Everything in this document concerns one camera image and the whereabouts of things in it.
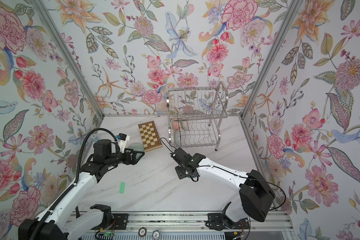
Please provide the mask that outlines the wooden folded chessboard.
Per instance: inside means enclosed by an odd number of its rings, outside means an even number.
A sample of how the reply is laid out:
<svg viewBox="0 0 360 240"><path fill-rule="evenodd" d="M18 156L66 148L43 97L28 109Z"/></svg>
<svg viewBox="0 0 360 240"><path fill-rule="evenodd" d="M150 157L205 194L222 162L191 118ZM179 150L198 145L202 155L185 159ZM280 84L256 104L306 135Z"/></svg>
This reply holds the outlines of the wooden folded chessboard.
<svg viewBox="0 0 360 240"><path fill-rule="evenodd" d="M163 146L154 121L141 123L138 127L145 152L153 151Z"/></svg>

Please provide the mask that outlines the small green plastic block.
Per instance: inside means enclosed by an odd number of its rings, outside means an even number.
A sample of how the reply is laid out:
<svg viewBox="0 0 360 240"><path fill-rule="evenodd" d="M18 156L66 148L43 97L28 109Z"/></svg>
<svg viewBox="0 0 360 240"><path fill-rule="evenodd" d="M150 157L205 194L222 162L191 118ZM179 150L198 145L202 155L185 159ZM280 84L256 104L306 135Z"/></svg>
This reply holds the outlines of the small green plastic block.
<svg viewBox="0 0 360 240"><path fill-rule="evenodd" d="M125 183L121 182L120 183L120 189L119 189L119 193L123 194L125 192Z"/></svg>

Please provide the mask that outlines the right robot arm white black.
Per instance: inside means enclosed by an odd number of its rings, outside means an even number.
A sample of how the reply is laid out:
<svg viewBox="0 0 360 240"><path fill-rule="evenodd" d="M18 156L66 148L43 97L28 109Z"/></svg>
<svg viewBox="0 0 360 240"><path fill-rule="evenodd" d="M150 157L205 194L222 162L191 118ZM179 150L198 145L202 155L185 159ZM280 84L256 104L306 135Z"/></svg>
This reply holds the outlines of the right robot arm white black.
<svg viewBox="0 0 360 240"><path fill-rule="evenodd" d="M239 200L228 202L218 217L209 220L210 229L221 231L233 229L242 220L253 219L264 222L275 200L275 194L263 175L256 171L241 172L220 165L201 154L191 156L177 148L171 158L178 164L175 167L178 178L190 178L197 182L208 178L219 182L239 195Z"/></svg>

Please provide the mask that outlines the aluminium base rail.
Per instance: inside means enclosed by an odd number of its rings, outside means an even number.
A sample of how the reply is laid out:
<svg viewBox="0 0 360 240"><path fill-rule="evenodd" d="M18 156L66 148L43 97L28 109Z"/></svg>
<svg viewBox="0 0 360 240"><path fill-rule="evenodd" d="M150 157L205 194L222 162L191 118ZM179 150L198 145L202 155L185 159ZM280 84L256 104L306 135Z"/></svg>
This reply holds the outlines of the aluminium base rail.
<svg viewBox="0 0 360 240"><path fill-rule="evenodd" d="M146 228L148 232L211 232L217 227L222 232L292 232L293 225L285 212L270 212L264 222L244 219L230 229L222 223L220 211L201 212L113 212L116 216L116 232L137 232Z"/></svg>

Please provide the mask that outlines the silver two-tier dish rack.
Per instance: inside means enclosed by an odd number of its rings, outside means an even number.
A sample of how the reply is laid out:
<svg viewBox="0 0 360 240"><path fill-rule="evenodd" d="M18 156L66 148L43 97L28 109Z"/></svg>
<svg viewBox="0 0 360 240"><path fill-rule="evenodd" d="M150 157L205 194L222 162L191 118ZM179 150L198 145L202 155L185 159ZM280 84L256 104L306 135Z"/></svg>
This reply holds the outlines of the silver two-tier dish rack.
<svg viewBox="0 0 360 240"><path fill-rule="evenodd" d="M187 120L190 130L180 127L182 146L178 148L213 147L221 144L221 124L228 117L228 89L224 83L216 87L174 88L167 94L169 144L174 146L173 118Z"/></svg>

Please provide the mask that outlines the pale green striped bowl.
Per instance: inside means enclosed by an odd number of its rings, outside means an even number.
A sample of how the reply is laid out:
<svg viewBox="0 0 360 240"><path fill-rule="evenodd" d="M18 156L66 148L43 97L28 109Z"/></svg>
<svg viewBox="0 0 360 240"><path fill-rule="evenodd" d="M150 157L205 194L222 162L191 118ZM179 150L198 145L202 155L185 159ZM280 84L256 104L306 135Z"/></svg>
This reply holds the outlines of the pale green striped bowl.
<svg viewBox="0 0 360 240"><path fill-rule="evenodd" d="M139 143L134 143L128 146L128 149L132 149L134 151L138 151L138 152L144 152L144 146L142 144Z"/></svg>

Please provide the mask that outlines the pink striped bowl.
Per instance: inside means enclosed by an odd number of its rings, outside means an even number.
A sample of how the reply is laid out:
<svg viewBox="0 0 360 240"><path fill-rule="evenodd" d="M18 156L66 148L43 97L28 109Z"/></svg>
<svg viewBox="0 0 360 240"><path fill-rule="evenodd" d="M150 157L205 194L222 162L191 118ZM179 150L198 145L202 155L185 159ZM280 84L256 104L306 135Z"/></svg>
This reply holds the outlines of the pink striped bowl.
<svg viewBox="0 0 360 240"><path fill-rule="evenodd" d="M180 127L183 131L189 131L190 127L189 127L189 123L187 120L181 119L180 121Z"/></svg>

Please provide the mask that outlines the dark patterned plate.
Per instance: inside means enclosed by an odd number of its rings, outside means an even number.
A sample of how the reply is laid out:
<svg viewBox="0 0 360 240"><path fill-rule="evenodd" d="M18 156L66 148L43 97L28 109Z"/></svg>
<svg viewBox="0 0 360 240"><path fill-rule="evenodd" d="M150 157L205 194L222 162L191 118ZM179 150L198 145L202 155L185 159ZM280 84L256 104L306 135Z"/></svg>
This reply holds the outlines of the dark patterned plate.
<svg viewBox="0 0 360 240"><path fill-rule="evenodd" d="M179 130L174 132L173 140L174 140L174 146L176 148L182 146L182 137L181 137L181 132Z"/></svg>

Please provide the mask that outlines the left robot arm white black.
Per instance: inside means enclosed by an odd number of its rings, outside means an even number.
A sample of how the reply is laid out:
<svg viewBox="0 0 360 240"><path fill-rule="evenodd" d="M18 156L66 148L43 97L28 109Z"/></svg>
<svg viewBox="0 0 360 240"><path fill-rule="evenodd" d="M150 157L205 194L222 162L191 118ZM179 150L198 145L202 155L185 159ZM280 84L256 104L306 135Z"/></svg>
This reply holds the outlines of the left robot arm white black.
<svg viewBox="0 0 360 240"><path fill-rule="evenodd" d="M120 164L135 165L144 151L126 148L126 140L98 140L94 152L78 170L67 189L38 217L25 220L19 227L20 240L78 240L93 228L105 229L115 223L110 206L95 204L88 212L68 222L84 196L103 176Z"/></svg>

